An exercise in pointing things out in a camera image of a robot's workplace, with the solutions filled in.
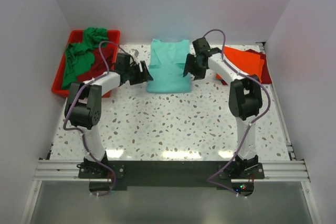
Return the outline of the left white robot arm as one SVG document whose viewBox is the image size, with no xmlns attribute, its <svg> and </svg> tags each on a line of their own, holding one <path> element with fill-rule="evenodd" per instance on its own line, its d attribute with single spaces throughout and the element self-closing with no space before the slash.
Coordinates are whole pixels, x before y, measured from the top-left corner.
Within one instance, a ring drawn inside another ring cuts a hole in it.
<svg viewBox="0 0 336 224">
<path fill-rule="evenodd" d="M 126 82 L 135 85 L 153 80 L 145 61 L 137 61 L 130 54 L 117 54 L 112 67 L 88 81 L 72 83 L 64 111 L 63 129 L 80 134 L 84 159 L 93 162 L 90 171 L 97 178 L 105 177 L 109 171 L 109 165 L 103 162 L 106 151 L 98 129 L 102 96 Z"/>
</svg>

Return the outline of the green t shirt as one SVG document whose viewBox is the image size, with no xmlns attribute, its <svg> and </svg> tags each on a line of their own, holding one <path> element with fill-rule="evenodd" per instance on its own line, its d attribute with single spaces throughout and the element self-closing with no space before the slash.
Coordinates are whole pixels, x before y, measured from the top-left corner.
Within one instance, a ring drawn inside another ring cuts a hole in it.
<svg viewBox="0 0 336 224">
<path fill-rule="evenodd" d="M 77 77 L 88 72 L 95 62 L 93 51 L 108 40 L 108 30 L 89 27 L 80 32 L 81 42 L 71 42 L 65 49 L 65 69 L 61 88 L 67 90 Z"/>
</svg>

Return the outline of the teal t shirt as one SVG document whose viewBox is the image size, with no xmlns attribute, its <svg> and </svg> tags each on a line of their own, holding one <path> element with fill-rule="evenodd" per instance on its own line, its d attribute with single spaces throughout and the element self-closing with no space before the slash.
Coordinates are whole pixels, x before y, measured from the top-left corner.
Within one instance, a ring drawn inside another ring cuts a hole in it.
<svg viewBox="0 0 336 224">
<path fill-rule="evenodd" d="M 149 93 L 191 92 L 190 74 L 183 76 L 186 57 L 190 52 L 190 41 L 163 42 L 153 39 L 151 43 L 149 73 L 153 80 L 148 82 Z"/>
</svg>

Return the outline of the dark red t shirt in bin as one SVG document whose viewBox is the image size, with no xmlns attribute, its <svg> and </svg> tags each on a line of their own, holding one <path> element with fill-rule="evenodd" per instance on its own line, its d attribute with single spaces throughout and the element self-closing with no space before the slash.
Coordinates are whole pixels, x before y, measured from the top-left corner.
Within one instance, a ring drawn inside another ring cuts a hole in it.
<svg viewBox="0 0 336 224">
<path fill-rule="evenodd" d="M 105 47 L 101 47 L 102 54 L 105 58 L 105 61 L 108 64 L 108 67 L 112 69 L 112 65 L 115 62 L 115 54 L 116 52 L 118 52 L 118 50 L 112 44 L 103 44 L 103 45 Z M 90 69 L 87 72 L 79 75 L 77 77 L 77 81 L 83 82 L 83 81 L 90 80 L 92 78 L 100 76 L 106 71 L 106 66 L 101 57 L 99 49 L 95 49 L 92 53 L 95 58 L 93 65 L 90 67 Z"/>
</svg>

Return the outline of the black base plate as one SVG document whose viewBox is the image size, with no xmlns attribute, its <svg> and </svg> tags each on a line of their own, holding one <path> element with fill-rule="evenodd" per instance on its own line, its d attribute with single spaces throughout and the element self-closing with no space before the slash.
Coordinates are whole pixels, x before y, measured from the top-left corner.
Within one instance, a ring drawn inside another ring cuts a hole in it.
<svg viewBox="0 0 336 224">
<path fill-rule="evenodd" d="M 254 180 L 265 178 L 262 164 L 243 169 L 227 161 L 108 161 L 105 166 L 84 161 L 77 168 L 78 178 L 89 180 L 92 193 L 129 187 L 216 187 L 249 196 Z"/>
</svg>

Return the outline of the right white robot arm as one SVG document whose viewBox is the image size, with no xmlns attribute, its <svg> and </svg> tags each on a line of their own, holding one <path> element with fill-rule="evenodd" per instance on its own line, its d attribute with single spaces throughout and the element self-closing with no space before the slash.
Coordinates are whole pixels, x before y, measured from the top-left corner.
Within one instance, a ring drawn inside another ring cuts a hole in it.
<svg viewBox="0 0 336 224">
<path fill-rule="evenodd" d="M 221 49 L 212 48 L 206 38 L 199 38 L 192 44 L 195 54 L 187 55 L 183 76 L 191 74 L 195 80 L 204 79 L 210 69 L 229 85 L 228 106 L 236 118 L 238 137 L 234 173 L 246 178 L 258 165 L 254 123 L 263 105 L 259 78 L 240 70 Z"/>
</svg>

